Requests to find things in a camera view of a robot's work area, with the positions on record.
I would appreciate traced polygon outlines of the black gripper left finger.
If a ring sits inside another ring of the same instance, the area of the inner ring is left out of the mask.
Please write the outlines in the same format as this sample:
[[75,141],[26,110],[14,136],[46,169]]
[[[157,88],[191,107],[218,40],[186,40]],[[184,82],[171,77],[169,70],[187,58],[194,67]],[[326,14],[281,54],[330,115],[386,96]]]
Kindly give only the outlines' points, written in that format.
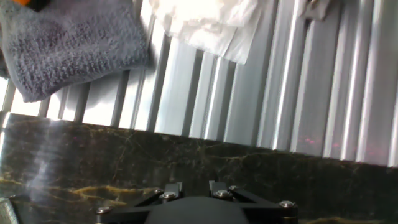
[[103,206],[96,209],[95,223],[98,224],[141,224],[157,205],[183,197],[183,182],[166,184],[165,188],[155,189],[147,199],[131,207]]

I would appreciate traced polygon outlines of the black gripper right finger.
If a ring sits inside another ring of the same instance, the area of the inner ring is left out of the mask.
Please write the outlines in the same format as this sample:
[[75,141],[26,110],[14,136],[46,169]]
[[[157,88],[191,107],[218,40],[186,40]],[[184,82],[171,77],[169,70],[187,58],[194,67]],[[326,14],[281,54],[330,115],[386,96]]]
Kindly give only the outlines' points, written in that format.
[[289,200],[270,202],[236,185],[209,181],[210,197],[233,202],[248,220],[297,220],[298,206]]

